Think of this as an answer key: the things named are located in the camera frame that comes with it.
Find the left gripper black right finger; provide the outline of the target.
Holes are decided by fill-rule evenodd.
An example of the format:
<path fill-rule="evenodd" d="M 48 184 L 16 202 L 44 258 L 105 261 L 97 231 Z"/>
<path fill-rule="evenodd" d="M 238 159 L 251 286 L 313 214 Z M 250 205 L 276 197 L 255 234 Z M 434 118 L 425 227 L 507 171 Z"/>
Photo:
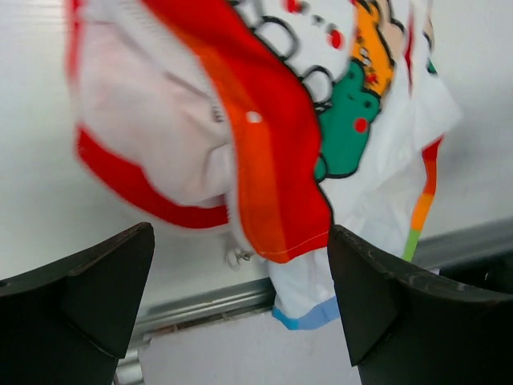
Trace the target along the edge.
<path fill-rule="evenodd" d="M 511 225 L 424 241 L 417 261 L 335 225 L 328 256 L 362 383 L 511 383 Z"/>

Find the aluminium table edge rail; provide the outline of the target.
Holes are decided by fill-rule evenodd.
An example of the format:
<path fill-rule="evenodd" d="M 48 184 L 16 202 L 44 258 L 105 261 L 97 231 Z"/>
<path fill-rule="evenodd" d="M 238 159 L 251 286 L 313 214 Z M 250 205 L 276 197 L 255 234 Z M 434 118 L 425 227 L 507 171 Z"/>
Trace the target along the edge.
<path fill-rule="evenodd" d="M 512 251 L 512 219 L 429 237 L 420 242 L 413 262 L 426 270 L 466 265 L 496 259 Z M 142 306 L 128 352 L 121 359 L 114 384 L 143 384 L 139 350 L 148 345 L 153 334 L 203 325 L 221 319 L 232 319 L 267 310 L 273 289 L 267 278 L 244 282 L 222 289 L 209 290 L 161 305 Z"/>

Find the colourful cartoon children's jacket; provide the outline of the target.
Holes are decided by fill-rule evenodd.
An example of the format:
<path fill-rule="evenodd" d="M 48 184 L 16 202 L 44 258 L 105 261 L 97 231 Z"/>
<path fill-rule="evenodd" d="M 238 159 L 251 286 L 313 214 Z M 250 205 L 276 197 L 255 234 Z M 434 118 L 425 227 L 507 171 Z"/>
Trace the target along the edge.
<path fill-rule="evenodd" d="M 227 233 L 289 330 L 339 318 L 332 225 L 411 260 L 461 113 L 429 1 L 68 1 L 76 151 L 132 207 Z"/>

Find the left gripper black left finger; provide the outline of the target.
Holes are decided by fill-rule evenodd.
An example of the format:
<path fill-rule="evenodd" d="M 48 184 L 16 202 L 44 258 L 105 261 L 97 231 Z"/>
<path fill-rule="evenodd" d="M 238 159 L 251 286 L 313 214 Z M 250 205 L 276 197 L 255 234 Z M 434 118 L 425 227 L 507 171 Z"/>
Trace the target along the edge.
<path fill-rule="evenodd" d="M 1 282 L 3 384 L 110 384 L 127 353 L 155 248 L 139 223 Z"/>

